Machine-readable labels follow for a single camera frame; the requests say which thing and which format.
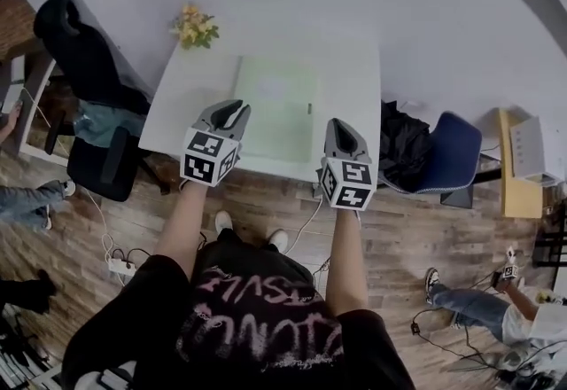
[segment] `brick wall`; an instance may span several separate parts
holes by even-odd
[[[34,36],[35,11],[26,0],[0,0],[0,60]]]

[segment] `teal cloth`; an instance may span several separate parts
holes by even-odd
[[[145,117],[121,108],[95,105],[79,100],[73,127],[76,137],[90,145],[110,147],[114,130],[125,128],[133,137],[140,137]]]

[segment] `blue plastic chair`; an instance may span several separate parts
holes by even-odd
[[[412,193],[447,193],[468,187],[477,173],[482,134],[454,113],[445,111],[431,132],[431,152],[422,179]],[[382,172],[380,181],[394,190],[409,191],[388,181]]]

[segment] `green folder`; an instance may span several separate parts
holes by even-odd
[[[318,85],[299,62],[242,57],[234,97],[252,107],[242,154],[309,162]]]

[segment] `yellow wooden table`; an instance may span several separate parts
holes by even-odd
[[[541,218],[543,190],[536,183],[514,178],[510,127],[521,122],[506,110],[498,110],[500,129],[502,215],[512,218]]]

